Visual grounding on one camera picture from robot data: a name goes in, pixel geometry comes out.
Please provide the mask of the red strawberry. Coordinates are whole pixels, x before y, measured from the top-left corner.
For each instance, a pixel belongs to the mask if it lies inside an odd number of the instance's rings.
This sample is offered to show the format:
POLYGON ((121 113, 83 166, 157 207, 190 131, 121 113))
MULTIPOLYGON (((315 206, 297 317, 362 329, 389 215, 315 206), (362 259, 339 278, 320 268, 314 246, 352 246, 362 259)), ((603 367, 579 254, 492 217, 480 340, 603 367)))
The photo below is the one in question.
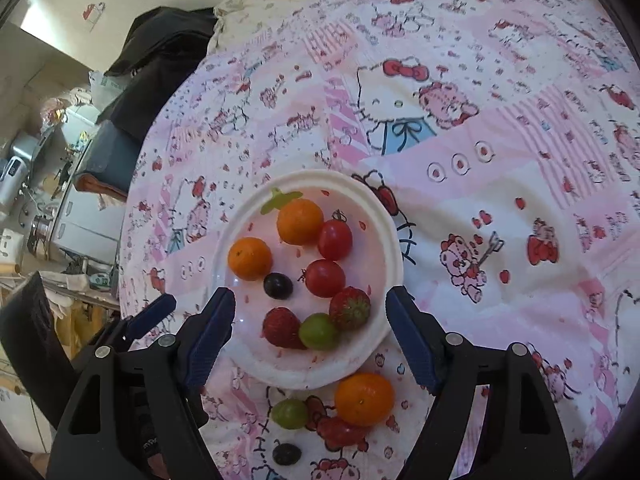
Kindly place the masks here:
POLYGON ((262 321, 262 336, 278 348, 305 350, 299 338, 300 321, 288 308, 271 309, 262 321))
POLYGON ((344 288, 330 301, 329 317, 341 332, 359 330, 367 324, 370 314, 369 296, 356 287, 344 288))

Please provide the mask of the pink strawberry plate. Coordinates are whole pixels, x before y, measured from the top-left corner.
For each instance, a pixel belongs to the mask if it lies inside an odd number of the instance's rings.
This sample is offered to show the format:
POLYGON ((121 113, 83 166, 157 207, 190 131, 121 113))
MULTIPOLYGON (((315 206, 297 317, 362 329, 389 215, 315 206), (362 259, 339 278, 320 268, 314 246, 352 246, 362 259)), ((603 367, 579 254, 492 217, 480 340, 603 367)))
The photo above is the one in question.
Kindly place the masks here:
POLYGON ((213 258, 235 316, 224 347, 246 374, 312 390, 354 374, 390 331, 385 296, 404 280, 393 219, 363 183, 303 170, 258 188, 213 258))

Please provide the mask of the small orange mandarin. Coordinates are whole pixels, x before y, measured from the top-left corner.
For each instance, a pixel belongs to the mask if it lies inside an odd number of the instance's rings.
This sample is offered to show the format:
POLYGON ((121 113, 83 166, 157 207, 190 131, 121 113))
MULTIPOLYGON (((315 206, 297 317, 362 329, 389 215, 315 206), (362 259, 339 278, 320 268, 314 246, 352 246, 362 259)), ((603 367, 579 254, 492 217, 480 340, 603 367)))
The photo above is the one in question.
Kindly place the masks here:
POLYGON ((273 258, 269 246, 263 240, 257 237, 243 237, 230 247, 227 263, 240 280, 256 281, 271 272, 273 258))

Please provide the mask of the black jacket pile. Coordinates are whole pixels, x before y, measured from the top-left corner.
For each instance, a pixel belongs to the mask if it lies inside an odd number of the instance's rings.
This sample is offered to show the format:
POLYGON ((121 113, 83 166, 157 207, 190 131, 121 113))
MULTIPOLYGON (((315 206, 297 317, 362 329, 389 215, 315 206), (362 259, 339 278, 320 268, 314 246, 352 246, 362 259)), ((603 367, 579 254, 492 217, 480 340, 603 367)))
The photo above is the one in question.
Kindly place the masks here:
POLYGON ((129 80, 100 118, 143 142, 166 102, 205 58, 216 23, 212 8, 158 6, 135 18, 119 57, 105 72, 129 80))

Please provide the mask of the large orange mandarin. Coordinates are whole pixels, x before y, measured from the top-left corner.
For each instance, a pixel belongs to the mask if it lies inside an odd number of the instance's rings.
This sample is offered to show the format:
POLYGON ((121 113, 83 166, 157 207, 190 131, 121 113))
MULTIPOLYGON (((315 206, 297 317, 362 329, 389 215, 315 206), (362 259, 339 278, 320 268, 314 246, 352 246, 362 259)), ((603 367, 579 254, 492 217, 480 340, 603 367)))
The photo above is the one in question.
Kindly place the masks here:
POLYGON ((374 373, 353 374, 341 380, 334 393, 337 416, 358 427, 384 422, 394 405, 394 387, 388 379, 374 373))

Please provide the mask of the grey orange cushion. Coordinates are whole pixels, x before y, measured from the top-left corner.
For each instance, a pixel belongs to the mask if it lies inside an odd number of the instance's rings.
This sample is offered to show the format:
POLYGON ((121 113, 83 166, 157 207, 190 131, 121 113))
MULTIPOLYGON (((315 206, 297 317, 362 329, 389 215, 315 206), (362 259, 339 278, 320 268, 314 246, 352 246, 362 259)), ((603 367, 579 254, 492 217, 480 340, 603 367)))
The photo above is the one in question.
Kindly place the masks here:
POLYGON ((128 133, 102 122, 74 172, 74 188, 125 203, 140 150, 141 143, 128 133))

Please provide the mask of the pink Hello Kitty blanket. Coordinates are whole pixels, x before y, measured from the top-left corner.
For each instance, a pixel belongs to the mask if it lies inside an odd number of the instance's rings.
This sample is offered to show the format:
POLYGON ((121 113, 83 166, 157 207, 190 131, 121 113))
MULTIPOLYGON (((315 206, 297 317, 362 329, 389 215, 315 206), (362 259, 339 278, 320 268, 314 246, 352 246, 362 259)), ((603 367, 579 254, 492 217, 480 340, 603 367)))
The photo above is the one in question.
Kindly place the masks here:
POLYGON ((418 305, 476 344, 524 342, 575 469, 639 378, 639 69, 597 0, 314 0, 206 54, 128 193, 122 310, 214 291, 222 230, 308 168, 363 183, 418 305))

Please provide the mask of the green grape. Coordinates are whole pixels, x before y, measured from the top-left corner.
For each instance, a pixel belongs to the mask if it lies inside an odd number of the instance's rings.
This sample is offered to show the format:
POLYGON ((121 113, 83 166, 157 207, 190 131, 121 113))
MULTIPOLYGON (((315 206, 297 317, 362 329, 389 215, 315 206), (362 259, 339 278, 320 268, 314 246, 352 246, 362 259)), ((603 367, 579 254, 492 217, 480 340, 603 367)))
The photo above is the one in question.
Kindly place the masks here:
POLYGON ((270 418, 283 429, 297 430, 307 425, 308 408, 302 400, 285 399, 272 408, 270 418))
POLYGON ((326 313, 309 315, 300 324, 298 330, 300 341, 306 348, 317 351, 330 351, 340 344, 341 333, 326 313))

